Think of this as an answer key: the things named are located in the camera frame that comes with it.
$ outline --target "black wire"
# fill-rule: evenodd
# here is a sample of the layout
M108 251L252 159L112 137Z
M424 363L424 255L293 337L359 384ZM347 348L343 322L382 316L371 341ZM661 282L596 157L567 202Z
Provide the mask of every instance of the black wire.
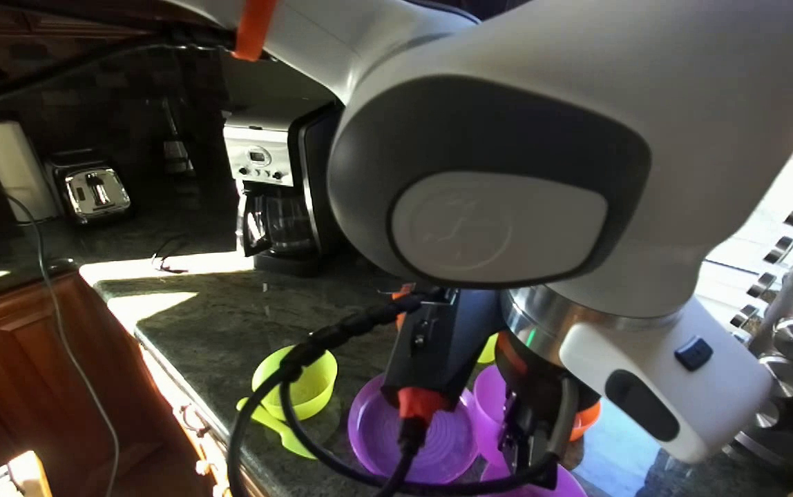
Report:
M568 395L575 395L575 388L560 388L560 402L568 402L567 400ZM351 464L340 460L335 451L324 450L317 442L310 439L310 434L303 429L301 420L293 411L289 380L285 380L278 385L278 396L282 396L286 428L321 464L325 464L329 469L335 469L335 471L340 471L355 483L383 486L383 478L354 469ZM406 479L401 489L415 491L415 493L423 493L423 491L434 491L434 493L493 493L493 491L510 491L516 486L534 483L534 478L540 474L545 469L549 469L551 464L558 464L558 454L545 451L535 464L529 464L529 465L524 465L507 478L500 478L500 479L478 479L478 483L415 483L415 479Z
M375 497L393 497L402 486L406 471L412 471L415 458L416 458L416 450L402 450L394 471L388 474L387 486Z
M235 428L230 434L230 445L227 445L227 478L230 478L230 491L232 497L248 497L248 489L239 478L239 439L246 434L246 424L252 420L252 414L257 411L257 405L263 402L263 396L268 392L274 392L274 385L282 384L282 370L270 373L246 400L246 405L238 411L235 416Z
M86 385L86 392L89 392L89 396L90 396L90 402L93 402L93 407L96 407L102 424L104 424L108 434L109 434L112 460L109 460L109 478L108 478L108 486L104 486L104 497L109 497L112 489L115 489L118 465L122 465L118 429L115 429L115 424L112 424L108 407L102 405L102 400L98 400L98 395L96 395L96 388L93 388L89 373L86 373L83 360L75 356L72 341L68 341L68 337L67 337L60 301L57 301L51 275L49 275L49 269L46 269L40 225L39 225L35 215L28 208L28 204L22 204L20 199L14 199L14 195L7 195L7 192L4 192L4 199L7 199L14 206L22 208L22 215L28 218L28 222L29 222L29 228L32 228L35 265L39 265L39 275L40 275L40 284L44 284L44 290L46 290L46 297L51 301L54 331L57 331L60 348L62 348L68 363L75 367L75 373L80 374L80 380L83 380L83 385Z
M96 25L115 25L115 26L126 26L126 30L151 30L156 25L151 18L138 18L138 15L112 15L112 12L96 12L96 10L86 12L86 4L67 7L67 1L35 4L29 0L0 0L0 4L22 7L22 10L40 10L40 12L51 12L51 15L83 18L83 21L96 21Z
M112 55L123 55L123 51L136 51L136 48L155 48L155 46L174 46L174 48L184 48L184 46L230 46L232 43L232 32L227 30L205 30L205 26L163 26L156 32L148 36L132 36L132 39L122 39L122 41L109 41L102 46L90 46L75 57L67 57L60 64L35 68L29 75L14 76L0 83L0 99L7 99L14 93L29 90L32 86L40 86L51 76L60 76L67 72L76 72L86 66L93 66L102 57L112 57Z
M86 68L86 66L96 64L98 57L112 57L112 55L123 55L123 51L136 51L136 48L145 48L145 46L161 46L161 43L163 43L163 36L151 32L151 36L132 36L132 39L122 39L112 43L90 46L76 57L67 57L60 64L51 64L51 66L35 68L29 75L0 83L0 99L22 93L32 86L51 79L51 76L60 76L67 72Z

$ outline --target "coffee maker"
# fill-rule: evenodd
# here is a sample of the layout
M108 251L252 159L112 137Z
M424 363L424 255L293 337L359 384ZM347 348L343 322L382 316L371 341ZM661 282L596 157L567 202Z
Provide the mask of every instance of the coffee maker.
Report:
M315 273L343 246L325 199L340 109L329 102L303 116L227 119L223 141L238 189L235 243L254 255L257 269Z

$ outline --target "toaster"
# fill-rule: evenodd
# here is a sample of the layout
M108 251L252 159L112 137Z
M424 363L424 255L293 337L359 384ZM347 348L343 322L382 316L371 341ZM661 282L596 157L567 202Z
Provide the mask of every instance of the toaster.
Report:
M62 208L76 222L115 218L132 206L115 167L93 150L54 155L49 170Z

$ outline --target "yellow-green bowl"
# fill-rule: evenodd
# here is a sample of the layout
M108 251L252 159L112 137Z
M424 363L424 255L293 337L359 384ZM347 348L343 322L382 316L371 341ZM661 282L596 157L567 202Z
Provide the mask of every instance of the yellow-green bowl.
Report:
M498 358L498 333L491 333L487 341L482 341L482 351L478 356L478 363L491 363Z
M266 356L254 374L252 374L252 388L257 388L270 373L278 370L278 360L286 356L286 348L274 351L270 356ZM303 374L289 384L289 396L293 396L293 411L297 420L310 420L317 411L324 411L335 395L335 384L336 384L336 358L335 353L324 353L317 360L311 360L310 367L303 367ZM266 395L263 405L268 407L270 416L285 420L285 407L278 400L278 385Z

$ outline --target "kitchen appliance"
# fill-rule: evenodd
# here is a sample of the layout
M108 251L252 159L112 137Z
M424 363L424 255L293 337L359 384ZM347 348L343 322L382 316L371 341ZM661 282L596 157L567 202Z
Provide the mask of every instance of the kitchen appliance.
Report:
M340 105L303 116L232 116L223 124L238 188L235 239L257 269L311 273L340 246L325 199Z
M93 149L57 150L46 163L57 202L76 222L118 218L132 208L118 170Z

